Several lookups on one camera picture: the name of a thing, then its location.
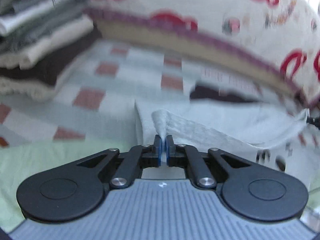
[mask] checkered blanket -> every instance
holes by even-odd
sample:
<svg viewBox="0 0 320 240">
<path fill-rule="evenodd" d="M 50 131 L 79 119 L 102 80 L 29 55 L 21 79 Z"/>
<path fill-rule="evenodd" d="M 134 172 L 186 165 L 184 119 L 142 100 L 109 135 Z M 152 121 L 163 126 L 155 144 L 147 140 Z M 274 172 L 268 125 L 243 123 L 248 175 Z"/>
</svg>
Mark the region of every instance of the checkered blanket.
<svg viewBox="0 0 320 240">
<path fill-rule="evenodd" d="M 298 104 L 218 66 L 182 59 L 127 44 L 97 41 L 57 96 L 39 103 L 24 95 L 0 96 L 0 137 L 10 146 L 44 139 L 114 139 L 135 145 L 134 101 L 189 100 L 197 81 L 283 106 Z M 318 147 L 319 132 L 299 135 Z"/>
</svg>

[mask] dark fabric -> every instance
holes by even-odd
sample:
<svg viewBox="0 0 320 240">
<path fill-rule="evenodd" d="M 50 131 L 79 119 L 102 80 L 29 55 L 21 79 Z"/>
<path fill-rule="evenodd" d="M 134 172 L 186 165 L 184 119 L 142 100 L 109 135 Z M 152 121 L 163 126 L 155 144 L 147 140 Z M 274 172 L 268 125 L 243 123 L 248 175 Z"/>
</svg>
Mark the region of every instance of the dark fabric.
<svg viewBox="0 0 320 240">
<path fill-rule="evenodd" d="M 220 90 L 219 92 L 219 89 L 215 89 L 204 84 L 196 84 L 195 89 L 190 93 L 190 100 L 205 98 L 232 103 L 258 102 L 255 99 L 244 98 L 242 95 L 239 95 L 234 91 L 225 92 Z"/>
<path fill-rule="evenodd" d="M 0 68 L 0 76 L 15 80 L 38 80 L 49 86 L 55 86 L 59 74 L 68 66 L 72 60 L 88 49 L 101 33 L 95 27 L 94 30 L 78 41 L 58 49 L 39 61 L 33 68 L 21 70 Z"/>
<path fill-rule="evenodd" d="M 0 228 L 0 240 L 12 240 L 12 238 Z"/>
</svg>

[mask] bedspread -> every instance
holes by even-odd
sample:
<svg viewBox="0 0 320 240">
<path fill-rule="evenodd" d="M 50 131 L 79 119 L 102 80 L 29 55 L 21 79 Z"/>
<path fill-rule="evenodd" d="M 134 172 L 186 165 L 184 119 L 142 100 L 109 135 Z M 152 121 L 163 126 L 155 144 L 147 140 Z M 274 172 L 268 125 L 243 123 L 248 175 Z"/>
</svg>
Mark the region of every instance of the bedspread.
<svg viewBox="0 0 320 240">
<path fill-rule="evenodd" d="M 291 83 L 307 105 L 320 96 L 320 18 L 306 0 L 93 0 L 100 7 L 251 59 Z"/>
</svg>

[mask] pink trim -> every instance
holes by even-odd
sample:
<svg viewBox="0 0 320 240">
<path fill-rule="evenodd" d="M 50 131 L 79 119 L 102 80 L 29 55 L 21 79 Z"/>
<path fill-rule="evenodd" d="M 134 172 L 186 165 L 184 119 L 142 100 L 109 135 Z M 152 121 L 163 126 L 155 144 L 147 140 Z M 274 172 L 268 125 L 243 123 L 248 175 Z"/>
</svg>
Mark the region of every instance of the pink trim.
<svg viewBox="0 0 320 240">
<path fill-rule="evenodd" d="M 264 68 L 268 72 L 272 72 L 273 74 L 280 76 L 292 88 L 294 93 L 301 94 L 301 89 L 291 79 L 281 74 L 280 71 L 277 70 L 273 65 L 270 65 L 267 62 L 264 62 L 261 59 L 258 59 L 252 54 L 249 54 L 245 50 L 231 43 L 222 41 L 219 38 L 215 38 L 214 36 L 212 36 L 212 34 L 208 35 L 207 33 L 188 30 L 181 26 L 168 24 L 166 22 L 155 21 L 148 18 L 137 17 L 129 14 L 123 14 L 123 13 L 111 11 L 108 9 L 87 8 L 84 12 L 92 19 L 102 18 L 104 20 L 118 20 L 123 22 L 130 22 L 137 25 L 147 26 L 149 28 L 156 28 L 156 29 L 162 29 L 168 32 L 175 32 L 178 36 L 188 37 L 191 40 L 197 40 L 203 44 L 214 46 L 220 50 L 227 51 L 228 53 L 236 54 L 238 57 L 254 65 L 257 65 L 261 68 Z M 303 100 L 306 102 L 305 96 L 303 94 L 301 95 L 301 97 L 303 97 Z M 320 98 L 320 94 L 318 95 L 317 99 L 315 99 L 311 104 L 309 104 L 309 107 L 311 108 L 311 106 L 312 107 L 315 106 L 318 103 L 319 98 Z"/>
</svg>

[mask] white fabric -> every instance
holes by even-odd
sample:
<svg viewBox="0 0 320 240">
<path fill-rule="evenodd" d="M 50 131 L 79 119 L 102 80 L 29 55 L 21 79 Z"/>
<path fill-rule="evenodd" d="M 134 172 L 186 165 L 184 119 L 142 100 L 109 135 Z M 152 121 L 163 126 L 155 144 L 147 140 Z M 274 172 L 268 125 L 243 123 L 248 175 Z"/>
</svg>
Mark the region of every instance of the white fabric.
<svg viewBox="0 0 320 240">
<path fill-rule="evenodd" d="M 303 90 L 307 103 L 319 98 L 320 18 L 305 0 L 93 0 L 92 3 L 147 19 L 159 13 L 168 14 L 168 25 L 179 23 L 186 29 L 197 29 L 245 50 L 276 72 L 286 72 L 287 78 Z"/>
<path fill-rule="evenodd" d="M 195 102 L 152 104 L 136 102 L 141 118 L 143 143 L 157 132 L 162 139 L 175 134 L 177 139 L 210 147 L 226 147 L 220 140 L 231 140 L 227 147 L 244 150 L 270 149 L 297 136 L 306 127 L 309 110 L 296 117 L 268 104 L 230 104 L 200 100 Z"/>
<path fill-rule="evenodd" d="M 0 17 L 0 35 L 7 36 L 19 26 L 41 14 L 47 13 L 48 11 L 54 9 L 57 4 L 64 1 L 66 0 L 46 0 L 38 5 L 20 12 L 17 15 Z"/>
<path fill-rule="evenodd" d="M 83 15 L 57 28 L 50 36 L 41 38 L 18 53 L 0 55 L 0 67 L 8 69 L 20 66 L 20 69 L 30 69 L 47 54 L 62 48 L 93 30 L 93 21 Z"/>
<path fill-rule="evenodd" d="M 163 141 L 172 135 L 176 144 L 189 144 L 207 152 L 217 147 L 256 162 L 257 153 L 267 149 L 270 159 L 259 164 L 279 169 L 282 160 L 285 172 L 300 179 L 306 187 L 319 168 L 316 149 L 302 147 L 297 135 L 306 129 L 309 110 L 295 117 L 268 104 L 196 102 L 150 103 L 136 101 L 136 132 L 139 144 L 150 144 L 154 135 Z"/>
</svg>

